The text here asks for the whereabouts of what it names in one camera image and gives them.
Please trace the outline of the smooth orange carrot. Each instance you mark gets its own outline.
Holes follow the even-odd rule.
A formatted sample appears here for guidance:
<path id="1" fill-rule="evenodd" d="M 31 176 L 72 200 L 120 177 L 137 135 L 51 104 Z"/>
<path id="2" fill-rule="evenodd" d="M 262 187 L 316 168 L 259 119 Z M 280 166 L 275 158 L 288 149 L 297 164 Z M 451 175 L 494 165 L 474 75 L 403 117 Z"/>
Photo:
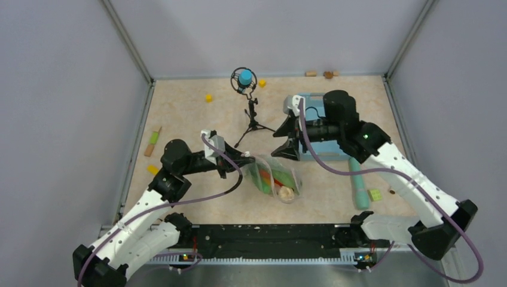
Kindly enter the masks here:
<path id="1" fill-rule="evenodd" d="M 269 185 L 274 185 L 275 179 L 272 177 L 272 174 L 264 169 L 259 170 L 259 175 L 264 183 Z"/>

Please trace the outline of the clear pink zip top bag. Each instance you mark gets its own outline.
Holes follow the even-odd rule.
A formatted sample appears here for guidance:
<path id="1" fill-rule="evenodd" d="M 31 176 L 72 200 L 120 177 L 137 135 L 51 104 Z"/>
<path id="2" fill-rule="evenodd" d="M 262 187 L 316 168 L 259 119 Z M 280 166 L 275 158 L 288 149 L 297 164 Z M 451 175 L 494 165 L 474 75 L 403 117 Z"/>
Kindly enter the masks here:
<path id="1" fill-rule="evenodd" d="M 242 167 L 242 171 L 261 193 L 285 204 L 301 197 L 303 182 L 294 167 L 264 154 L 247 151 L 243 156 L 253 159 L 252 163 Z"/>

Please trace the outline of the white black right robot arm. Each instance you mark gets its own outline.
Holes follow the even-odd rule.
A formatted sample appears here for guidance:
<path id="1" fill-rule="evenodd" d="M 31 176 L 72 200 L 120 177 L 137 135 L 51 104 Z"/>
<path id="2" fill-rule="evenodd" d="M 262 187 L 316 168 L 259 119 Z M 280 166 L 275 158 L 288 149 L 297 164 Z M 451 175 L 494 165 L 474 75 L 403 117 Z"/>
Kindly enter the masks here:
<path id="1" fill-rule="evenodd" d="M 463 237 L 477 213 L 470 200 L 458 201 L 443 192 L 400 152 L 378 125 L 360 119 L 356 101 L 344 90 L 333 90 L 322 98 L 324 117 L 309 120 L 307 99 L 288 96 L 283 103 L 286 120 L 274 136 L 286 142 L 273 157 L 298 161 L 300 151 L 312 151 L 313 142 L 334 141 L 356 159 L 362 173 L 377 173 L 411 208 L 415 216 L 379 215 L 363 212 L 354 216 L 350 237 L 354 244 L 367 246 L 373 240 L 411 245 L 421 254 L 440 260 Z"/>

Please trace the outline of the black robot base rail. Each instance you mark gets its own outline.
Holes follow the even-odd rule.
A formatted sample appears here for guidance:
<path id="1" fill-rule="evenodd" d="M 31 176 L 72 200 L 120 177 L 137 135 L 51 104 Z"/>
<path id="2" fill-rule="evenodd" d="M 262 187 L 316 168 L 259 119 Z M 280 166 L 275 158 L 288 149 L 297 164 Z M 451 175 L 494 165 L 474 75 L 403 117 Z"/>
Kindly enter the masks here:
<path id="1" fill-rule="evenodd" d="M 185 231 L 169 252 L 197 252 L 204 259 L 339 259 L 347 248 L 386 248 L 348 224 L 202 224 Z"/>

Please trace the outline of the dark green cucumber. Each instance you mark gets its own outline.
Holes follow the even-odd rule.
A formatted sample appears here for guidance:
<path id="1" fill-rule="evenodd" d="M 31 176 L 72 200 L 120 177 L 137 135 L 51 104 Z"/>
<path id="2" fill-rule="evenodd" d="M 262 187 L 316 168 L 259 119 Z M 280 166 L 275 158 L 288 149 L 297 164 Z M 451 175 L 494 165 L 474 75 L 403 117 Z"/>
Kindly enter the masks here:
<path id="1" fill-rule="evenodd" d="M 245 167 L 245 172 L 248 178 L 253 182 L 254 186 L 260 190 L 260 192 L 266 195 L 272 195 L 271 185 L 264 183 L 259 175 L 259 170 L 261 169 L 267 171 L 264 166 L 256 163 L 251 163 Z"/>

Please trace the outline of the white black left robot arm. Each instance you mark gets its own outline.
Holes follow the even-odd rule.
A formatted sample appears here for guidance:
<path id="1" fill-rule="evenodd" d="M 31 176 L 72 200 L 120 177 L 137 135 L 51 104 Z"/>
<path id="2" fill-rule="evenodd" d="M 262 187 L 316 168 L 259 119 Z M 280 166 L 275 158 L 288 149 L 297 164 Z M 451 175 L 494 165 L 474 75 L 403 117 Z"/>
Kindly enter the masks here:
<path id="1" fill-rule="evenodd" d="M 191 223 L 174 213 L 157 228 L 152 224 L 174 206 L 199 203 L 225 196 L 243 181 L 241 168 L 255 161 L 249 152 L 229 146 L 214 131 L 201 133 L 204 150 L 192 152 L 182 139 L 168 142 L 162 167 L 135 205 L 101 238 L 90 246 L 79 245 L 72 254 L 78 286 L 126 286 L 129 279 L 163 249 L 184 247 L 191 241 Z M 228 190 L 196 200 L 183 201 L 191 187 L 185 175 L 217 171 L 221 178 L 237 172 Z"/>

